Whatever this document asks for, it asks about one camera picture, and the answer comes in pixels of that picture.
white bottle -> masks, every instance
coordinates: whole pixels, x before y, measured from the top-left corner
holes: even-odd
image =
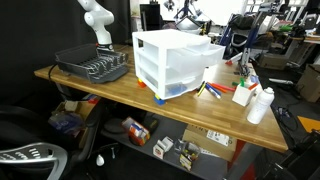
[[[247,120],[252,124],[259,124],[267,109],[274,99],[273,89],[268,87],[259,93],[253,107],[251,108]]]

pen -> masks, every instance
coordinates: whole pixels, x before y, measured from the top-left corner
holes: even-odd
[[[207,89],[209,92],[211,92],[211,94],[213,94],[215,97],[217,97],[218,99],[221,99],[221,96],[220,96],[217,92],[215,92],[213,89],[211,89],[211,88],[208,86],[208,84],[206,84],[206,89]]]
[[[241,87],[244,87],[244,79],[243,78],[240,78],[240,85],[241,85]]]
[[[239,83],[237,83],[237,82],[232,82],[232,86],[238,86],[239,85]]]
[[[227,92],[227,90],[225,90],[225,89],[223,89],[222,87],[219,87],[219,86],[217,86],[217,85],[215,85],[215,84],[212,84],[212,83],[208,83],[208,84],[210,84],[212,87],[216,88],[217,90],[219,90],[219,91],[221,91],[221,92],[223,92],[223,93],[226,93],[226,92]]]
[[[199,92],[198,92],[198,96],[200,96],[200,94],[202,93],[203,89],[206,87],[206,82],[203,81],[201,86],[200,86],[200,89],[199,89]]]
[[[228,91],[232,91],[232,92],[235,91],[235,89],[233,89],[233,88],[230,88],[230,87],[227,87],[227,86],[223,86],[223,85],[220,85],[220,84],[217,84],[217,83],[211,83],[211,84],[216,85],[216,86],[218,86],[218,87],[221,87],[221,88],[223,88],[223,89],[226,89],[226,90],[228,90]]]
[[[249,89],[249,90],[252,90],[252,89],[255,88],[257,85],[258,85],[258,83],[254,83],[254,84],[252,84],[248,89]]]
[[[218,91],[216,88],[212,87],[210,83],[207,83],[206,86],[208,86],[208,88],[214,90],[217,94],[219,94],[219,96],[221,96],[221,92]]]

wire rack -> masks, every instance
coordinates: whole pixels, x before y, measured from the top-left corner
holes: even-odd
[[[60,70],[92,83],[114,81],[128,72],[128,54],[82,45],[56,53]]]

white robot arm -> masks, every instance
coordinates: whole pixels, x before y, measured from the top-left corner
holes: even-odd
[[[113,51],[110,33],[104,27],[113,23],[114,16],[112,12],[104,9],[95,0],[78,0],[78,2],[87,11],[84,14],[84,20],[96,33],[99,47]]]

monitor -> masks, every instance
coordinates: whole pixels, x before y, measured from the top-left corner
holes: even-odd
[[[140,4],[141,25],[144,31],[160,30],[160,4]]]

